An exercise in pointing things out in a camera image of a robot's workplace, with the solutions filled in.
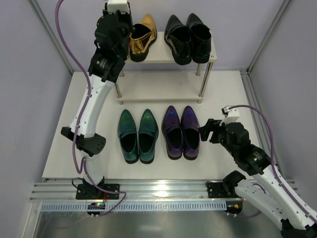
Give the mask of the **black loafer shoe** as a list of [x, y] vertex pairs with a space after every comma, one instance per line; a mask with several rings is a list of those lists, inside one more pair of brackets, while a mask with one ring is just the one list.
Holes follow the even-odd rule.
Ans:
[[164, 41], [169, 46], [172, 57], [178, 65], [187, 65], [192, 61], [189, 27], [174, 14], [170, 16], [166, 24]]
[[193, 61], [198, 64], [208, 62], [211, 54], [210, 28], [194, 13], [188, 16], [186, 24], [191, 35]]

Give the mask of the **purple loafer shoe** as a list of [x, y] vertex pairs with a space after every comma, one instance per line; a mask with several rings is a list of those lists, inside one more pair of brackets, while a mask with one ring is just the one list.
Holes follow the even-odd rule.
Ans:
[[172, 160], [180, 159], [183, 153], [183, 136], [179, 116], [172, 105], [164, 114], [161, 130], [168, 157]]
[[191, 106], [186, 106], [181, 117], [183, 133], [183, 155], [187, 160], [195, 160], [199, 154], [199, 121]]

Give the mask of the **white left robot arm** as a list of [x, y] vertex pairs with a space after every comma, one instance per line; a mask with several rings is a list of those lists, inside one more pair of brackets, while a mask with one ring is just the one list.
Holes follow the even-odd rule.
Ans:
[[127, 60], [132, 29], [130, 10], [103, 10], [95, 30], [96, 51], [89, 68], [83, 70], [87, 81], [85, 94], [70, 126], [61, 129], [61, 135], [72, 141], [72, 157], [77, 173], [85, 174], [77, 187], [78, 199], [99, 198], [104, 193], [105, 177], [100, 153], [106, 139], [96, 133], [96, 126], [104, 102]]

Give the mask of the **gold loafer shoe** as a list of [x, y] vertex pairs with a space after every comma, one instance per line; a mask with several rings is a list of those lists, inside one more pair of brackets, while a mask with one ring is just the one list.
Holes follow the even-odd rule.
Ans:
[[130, 58], [134, 62], [144, 61], [150, 46], [157, 39], [157, 27], [151, 14], [147, 13], [142, 20], [135, 24], [130, 35]]

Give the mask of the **green loafer shoe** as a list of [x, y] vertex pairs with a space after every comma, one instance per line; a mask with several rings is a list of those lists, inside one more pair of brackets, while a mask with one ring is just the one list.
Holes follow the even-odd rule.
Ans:
[[143, 164], [150, 164], [154, 161], [158, 135], [159, 129], [156, 119], [150, 109], [145, 109], [138, 131], [139, 156]]
[[124, 109], [120, 115], [117, 135], [125, 162], [128, 164], [137, 162], [139, 153], [136, 124], [127, 109]]

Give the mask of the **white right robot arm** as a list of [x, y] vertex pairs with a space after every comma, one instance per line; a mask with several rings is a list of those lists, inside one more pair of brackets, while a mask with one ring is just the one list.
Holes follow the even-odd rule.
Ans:
[[222, 123], [209, 119], [199, 128], [202, 141], [221, 144], [238, 167], [251, 176], [265, 192], [259, 192], [246, 177], [233, 171], [222, 180], [222, 190], [230, 197], [247, 199], [270, 218], [284, 238], [315, 238], [317, 213], [310, 208], [284, 180], [270, 157], [249, 139], [239, 122]]

